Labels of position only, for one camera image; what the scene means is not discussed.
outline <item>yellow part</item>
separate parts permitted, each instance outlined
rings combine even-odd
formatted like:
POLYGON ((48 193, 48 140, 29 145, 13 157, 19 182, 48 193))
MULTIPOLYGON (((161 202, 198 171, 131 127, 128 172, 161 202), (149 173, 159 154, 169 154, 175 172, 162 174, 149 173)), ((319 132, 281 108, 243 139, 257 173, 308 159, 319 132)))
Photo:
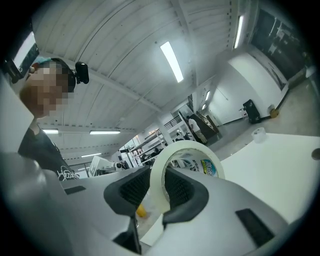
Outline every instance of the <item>yellow part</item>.
POLYGON ((138 214, 140 217, 145 217, 147 215, 147 212, 142 204, 139 205, 138 209, 136 210, 136 214, 138 214))

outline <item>floor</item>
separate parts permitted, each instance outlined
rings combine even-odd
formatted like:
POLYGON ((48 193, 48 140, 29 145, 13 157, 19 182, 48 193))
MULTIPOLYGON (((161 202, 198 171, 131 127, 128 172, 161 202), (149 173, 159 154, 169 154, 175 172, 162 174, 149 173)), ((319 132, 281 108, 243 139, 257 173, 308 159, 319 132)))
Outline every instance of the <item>floor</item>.
MULTIPOLYGON (((210 139, 207 146, 222 161, 249 144, 253 140, 252 132, 260 127, 263 127, 267 133, 320 137, 319 106, 320 103, 313 87, 310 81, 306 80, 290 90, 279 109, 278 117, 258 124, 249 124, 248 120, 239 120, 220 126, 220 134, 210 139)), ((160 216, 160 212, 151 201, 149 192, 142 204, 147 211, 147 217, 137 217, 139 238, 144 236, 160 216)), ((146 244, 141 246, 142 254, 144 254, 149 246, 146 244)))

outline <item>white wall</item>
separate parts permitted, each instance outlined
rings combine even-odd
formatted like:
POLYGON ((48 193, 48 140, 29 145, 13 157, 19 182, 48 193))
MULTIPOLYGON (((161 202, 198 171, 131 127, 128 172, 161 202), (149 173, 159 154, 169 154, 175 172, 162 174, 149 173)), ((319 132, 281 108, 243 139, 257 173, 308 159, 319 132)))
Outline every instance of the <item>white wall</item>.
POLYGON ((285 96, 288 87, 281 91, 266 69, 246 52, 233 57, 228 63, 247 80, 261 98, 261 106, 264 105, 264 109, 262 107, 258 108, 254 101, 261 117, 268 116, 268 107, 270 105, 277 107, 285 96))
POLYGON ((213 94, 207 107, 210 114, 222 124, 239 119, 242 117, 239 109, 249 99, 253 100, 261 114, 265 112, 262 99, 235 68, 227 63, 220 72, 219 82, 210 89, 213 94))

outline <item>tape label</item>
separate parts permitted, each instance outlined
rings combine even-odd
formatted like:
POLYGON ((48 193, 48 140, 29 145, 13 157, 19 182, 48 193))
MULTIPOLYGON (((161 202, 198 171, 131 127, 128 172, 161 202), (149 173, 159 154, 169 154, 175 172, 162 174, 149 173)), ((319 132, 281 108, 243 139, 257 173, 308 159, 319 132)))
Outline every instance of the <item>tape label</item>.
POLYGON ((203 172, 210 176, 218 176, 215 165, 208 159, 201 160, 203 172))

